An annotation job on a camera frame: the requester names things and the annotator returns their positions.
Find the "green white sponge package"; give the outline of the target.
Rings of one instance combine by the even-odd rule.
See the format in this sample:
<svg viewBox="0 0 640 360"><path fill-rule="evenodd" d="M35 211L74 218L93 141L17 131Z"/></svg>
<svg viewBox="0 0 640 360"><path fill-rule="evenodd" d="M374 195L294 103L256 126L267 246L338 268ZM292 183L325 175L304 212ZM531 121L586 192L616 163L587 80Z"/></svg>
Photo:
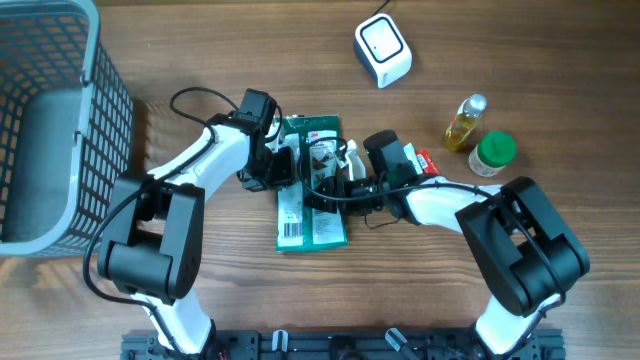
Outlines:
<svg viewBox="0 0 640 360"><path fill-rule="evenodd" d="M337 170L335 150L340 136L337 114L290 116L283 121L283 144L302 160L302 179L277 193L278 252L318 252L348 244L339 212L320 211L304 204L307 188L316 189Z"/></svg>

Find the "red white toothpaste box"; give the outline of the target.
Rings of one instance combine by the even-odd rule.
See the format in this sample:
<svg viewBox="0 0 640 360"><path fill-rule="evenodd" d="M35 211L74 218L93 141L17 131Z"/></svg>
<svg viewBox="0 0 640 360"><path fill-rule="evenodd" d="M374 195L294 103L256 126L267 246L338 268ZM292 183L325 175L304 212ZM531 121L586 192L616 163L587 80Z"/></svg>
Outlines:
<svg viewBox="0 0 640 360"><path fill-rule="evenodd" d="M426 174L439 175L440 171L426 149L416 151L416 158Z"/></svg>

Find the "clear Vim dish soap bottle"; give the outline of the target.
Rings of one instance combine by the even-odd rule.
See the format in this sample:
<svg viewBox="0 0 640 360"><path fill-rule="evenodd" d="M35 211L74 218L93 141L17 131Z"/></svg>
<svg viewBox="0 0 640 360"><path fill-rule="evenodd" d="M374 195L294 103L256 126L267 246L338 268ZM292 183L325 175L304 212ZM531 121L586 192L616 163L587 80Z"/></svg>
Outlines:
<svg viewBox="0 0 640 360"><path fill-rule="evenodd" d="M485 96L473 94L459 106L457 113L443 135L443 145L451 151L459 151L474 128L480 123L488 102Z"/></svg>

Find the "green lid white jar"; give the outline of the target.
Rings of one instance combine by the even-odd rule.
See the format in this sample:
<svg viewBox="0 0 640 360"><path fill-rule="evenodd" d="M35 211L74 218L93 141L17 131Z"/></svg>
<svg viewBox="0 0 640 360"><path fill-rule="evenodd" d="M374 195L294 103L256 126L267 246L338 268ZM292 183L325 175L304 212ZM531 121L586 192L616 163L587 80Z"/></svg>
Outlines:
<svg viewBox="0 0 640 360"><path fill-rule="evenodd" d="M511 164L517 155L512 135L502 131L487 133L468 157L470 169L479 176L492 177Z"/></svg>

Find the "teal toothbrush package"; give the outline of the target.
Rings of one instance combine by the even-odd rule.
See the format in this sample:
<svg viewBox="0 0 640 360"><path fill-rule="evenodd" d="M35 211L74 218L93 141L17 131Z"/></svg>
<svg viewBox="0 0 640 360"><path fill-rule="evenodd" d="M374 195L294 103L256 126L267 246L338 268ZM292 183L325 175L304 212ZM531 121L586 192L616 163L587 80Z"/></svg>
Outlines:
<svg viewBox="0 0 640 360"><path fill-rule="evenodd" d="M421 175L424 173L423 168L417 158L416 152L415 152L415 148L411 143L407 143L404 147L403 147L403 151L407 157L407 159L411 162L412 166L415 169L415 172L418 175Z"/></svg>

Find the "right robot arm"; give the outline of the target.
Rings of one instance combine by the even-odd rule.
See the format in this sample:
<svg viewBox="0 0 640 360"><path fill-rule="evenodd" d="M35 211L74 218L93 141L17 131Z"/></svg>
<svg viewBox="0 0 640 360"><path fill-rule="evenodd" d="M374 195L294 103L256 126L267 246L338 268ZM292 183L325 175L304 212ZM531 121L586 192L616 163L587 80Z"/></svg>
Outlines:
<svg viewBox="0 0 640 360"><path fill-rule="evenodd" d="M472 325L466 357L514 355L589 272L586 249L531 178L474 186L418 173L392 130L370 136L364 148L373 175L328 175L319 181L307 171L313 164L310 149L302 150L296 172L304 203L361 216L388 208L398 220L462 234L492 294Z"/></svg>

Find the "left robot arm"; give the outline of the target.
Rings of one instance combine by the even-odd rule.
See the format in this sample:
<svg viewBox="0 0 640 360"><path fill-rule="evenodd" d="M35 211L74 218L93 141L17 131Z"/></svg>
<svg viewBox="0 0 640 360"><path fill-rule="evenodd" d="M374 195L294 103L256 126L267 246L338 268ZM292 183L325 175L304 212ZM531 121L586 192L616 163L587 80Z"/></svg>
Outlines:
<svg viewBox="0 0 640 360"><path fill-rule="evenodd" d="M268 93L248 89L227 114L202 121L203 133L174 160L143 177L115 181L108 213L95 230L83 264L97 250L97 271L120 291L97 296L137 305L151 318L157 337L151 352L168 359L220 359L216 328L199 304L199 272L207 200L230 176L251 192L278 191L295 181L294 152L281 147L272 126L282 110Z"/></svg>

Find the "white barcode scanner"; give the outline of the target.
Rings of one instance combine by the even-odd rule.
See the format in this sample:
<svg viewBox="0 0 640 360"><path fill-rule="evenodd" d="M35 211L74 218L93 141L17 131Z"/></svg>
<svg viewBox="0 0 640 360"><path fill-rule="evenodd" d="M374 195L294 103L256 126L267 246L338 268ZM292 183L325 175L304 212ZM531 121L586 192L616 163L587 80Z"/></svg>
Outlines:
<svg viewBox="0 0 640 360"><path fill-rule="evenodd" d="M404 77L412 67L411 49L392 17L385 13L376 14L357 26L353 48L379 89Z"/></svg>

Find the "grey plastic shopping basket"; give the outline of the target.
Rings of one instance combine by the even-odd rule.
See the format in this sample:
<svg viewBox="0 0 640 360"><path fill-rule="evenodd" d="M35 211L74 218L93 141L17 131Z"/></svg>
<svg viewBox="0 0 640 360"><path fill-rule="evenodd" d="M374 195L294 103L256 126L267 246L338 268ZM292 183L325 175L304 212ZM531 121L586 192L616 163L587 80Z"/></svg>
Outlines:
<svg viewBox="0 0 640 360"><path fill-rule="evenodd" d="M92 1L1 4L1 254L84 252L131 162L134 103Z"/></svg>

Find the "black mounting rail base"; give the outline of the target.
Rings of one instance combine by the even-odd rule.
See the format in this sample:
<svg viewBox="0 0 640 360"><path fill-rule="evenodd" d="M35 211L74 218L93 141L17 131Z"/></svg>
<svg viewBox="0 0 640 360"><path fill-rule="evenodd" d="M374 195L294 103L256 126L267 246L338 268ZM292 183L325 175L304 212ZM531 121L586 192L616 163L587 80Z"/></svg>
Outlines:
<svg viewBox="0 0 640 360"><path fill-rule="evenodd" d="M492 359L473 343L470 331L444 328L400 330L403 339L385 332L218 331L213 348L190 359ZM120 359L178 359L161 345L157 332L124 335ZM536 330L508 359L566 359L562 331Z"/></svg>

